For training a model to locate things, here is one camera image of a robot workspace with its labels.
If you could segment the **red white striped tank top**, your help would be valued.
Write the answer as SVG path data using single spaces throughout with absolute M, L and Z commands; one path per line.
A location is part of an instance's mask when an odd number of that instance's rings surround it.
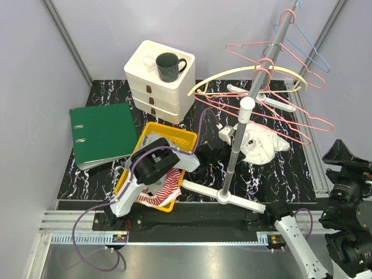
M 171 169 L 160 182 L 146 187 L 137 197 L 137 201 L 147 207 L 158 208 L 174 201 L 180 194 L 178 182 L 181 178 L 179 169 Z

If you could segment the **light blue wire hanger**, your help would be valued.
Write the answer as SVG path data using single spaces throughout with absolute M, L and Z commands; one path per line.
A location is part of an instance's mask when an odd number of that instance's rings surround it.
M 303 61 L 309 59 L 314 62 L 319 59 L 315 63 L 316 69 L 328 73 L 330 65 L 321 54 L 317 39 L 331 13 L 334 1 L 296 1 L 293 8 L 291 3 L 292 1 L 262 2 L 263 7 L 269 10 L 270 38 L 276 37 L 280 24 L 289 17 L 289 25 L 281 43 Z

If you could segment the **grey sock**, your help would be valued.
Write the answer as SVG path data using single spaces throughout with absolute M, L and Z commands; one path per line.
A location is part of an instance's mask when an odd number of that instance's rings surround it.
M 171 146 L 171 142 L 157 133 L 146 135 L 141 143 L 140 155 L 159 146 Z M 139 183 L 144 183 L 146 187 L 160 182 L 178 162 L 179 157 L 170 149 L 157 150 L 146 155 L 136 166 L 136 176 Z

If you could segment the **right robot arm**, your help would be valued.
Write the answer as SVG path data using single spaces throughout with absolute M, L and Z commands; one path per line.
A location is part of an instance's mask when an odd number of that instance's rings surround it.
M 318 260 L 287 203 L 267 205 L 264 224 L 284 238 L 303 278 L 371 278 L 371 162 L 352 154 L 340 139 L 322 160 L 341 167 L 325 172 L 334 186 L 319 218 L 323 228 L 334 230 L 324 236 L 333 272 Z

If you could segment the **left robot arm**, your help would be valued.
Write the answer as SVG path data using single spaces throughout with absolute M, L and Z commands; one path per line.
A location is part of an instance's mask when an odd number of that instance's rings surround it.
M 219 138 L 184 151 L 167 138 L 149 137 L 130 157 L 126 185 L 104 207 L 105 223 L 113 230 L 121 229 L 135 201 L 150 207 L 168 204 L 180 194 L 182 171 L 203 173 L 210 165 L 226 160 L 230 151 Z

